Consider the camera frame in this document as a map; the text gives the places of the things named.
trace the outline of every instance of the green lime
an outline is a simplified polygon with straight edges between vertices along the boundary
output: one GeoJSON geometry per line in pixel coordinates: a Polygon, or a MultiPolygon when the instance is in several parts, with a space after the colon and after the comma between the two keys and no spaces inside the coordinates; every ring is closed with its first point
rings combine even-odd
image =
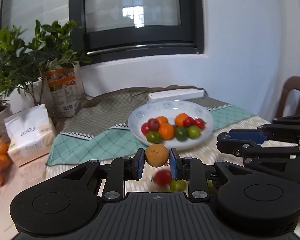
{"type": "Polygon", "coordinates": [[[186,183],[184,180],[173,180],[169,186],[171,192],[179,192],[185,190],[186,183]]]}
{"type": "Polygon", "coordinates": [[[147,134],[147,141],[151,143],[160,143],[161,137],[158,132],[150,131],[147,134]]]}
{"type": "Polygon", "coordinates": [[[183,142],[183,141],[187,140],[188,139],[188,134],[187,134],[186,128],[184,128],[182,126],[175,128],[174,136],[180,142],[183,142]]]}
{"type": "Polygon", "coordinates": [[[188,136],[190,139],[196,139],[200,136],[201,130],[196,125],[191,125],[187,128],[188,136]]]}

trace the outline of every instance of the window glass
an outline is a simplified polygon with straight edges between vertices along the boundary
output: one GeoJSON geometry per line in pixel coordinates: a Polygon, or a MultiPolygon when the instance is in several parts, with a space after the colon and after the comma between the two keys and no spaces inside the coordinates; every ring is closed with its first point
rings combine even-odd
{"type": "Polygon", "coordinates": [[[180,25],[179,0],[85,0],[87,32],[180,25]]]}

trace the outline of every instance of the black gripper base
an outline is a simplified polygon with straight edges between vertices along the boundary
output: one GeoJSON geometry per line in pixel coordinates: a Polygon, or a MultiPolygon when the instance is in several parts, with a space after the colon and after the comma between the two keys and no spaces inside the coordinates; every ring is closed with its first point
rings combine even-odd
{"type": "Polygon", "coordinates": [[[182,192],[130,192],[118,203],[105,204],[97,217],[78,231],[37,238],[25,233],[14,240],[297,240],[293,233],[276,237],[247,236],[224,225],[206,203],[191,203],[182,192]]]}

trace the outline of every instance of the green leaves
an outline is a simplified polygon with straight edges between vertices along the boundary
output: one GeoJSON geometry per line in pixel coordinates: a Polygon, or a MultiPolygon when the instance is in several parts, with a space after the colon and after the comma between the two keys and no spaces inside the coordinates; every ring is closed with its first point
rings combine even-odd
{"type": "Polygon", "coordinates": [[[71,32],[77,25],[76,21],[68,21],[64,25],[58,21],[42,25],[35,20],[34,37],[28,44],[20,37],[24,32],[21,27],[0,30],[0,103],[2,97],[10,95],[16,88],[18,93],[21,89],[29,93],[35,105],[40,104],[33,91],[38,73],[45,77],[47,71],[58,66],[73,68],[77,61],[91,61],[83,52],[71,49],[71,32]]]}

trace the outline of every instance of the white bowl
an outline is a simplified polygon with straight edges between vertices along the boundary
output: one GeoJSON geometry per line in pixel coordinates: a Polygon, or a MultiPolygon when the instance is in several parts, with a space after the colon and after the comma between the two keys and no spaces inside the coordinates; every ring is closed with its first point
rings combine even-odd
{"type": "Polygon", "coordinates": [[[128,126],[133,135],[143,144],[150,146],[146,137],[141,132],[141,126],[148,122],[150,118],[165,116],[169,123],[174,125],[174,119],[178,114],[186,113],[192,118],[202,118],[206,122],[206,127],[201,131],[201,135],[196,139],[188,138],[186,141],[179,142],[176,138],[172,140],[163,140],[168,149],[176,148],[177,150],[187,150],[199,145],[211,136],[214,123],[210,112],[202,106],[188,101],[167,100],[147,103],[135,109],[129,116],[128,126]]]}

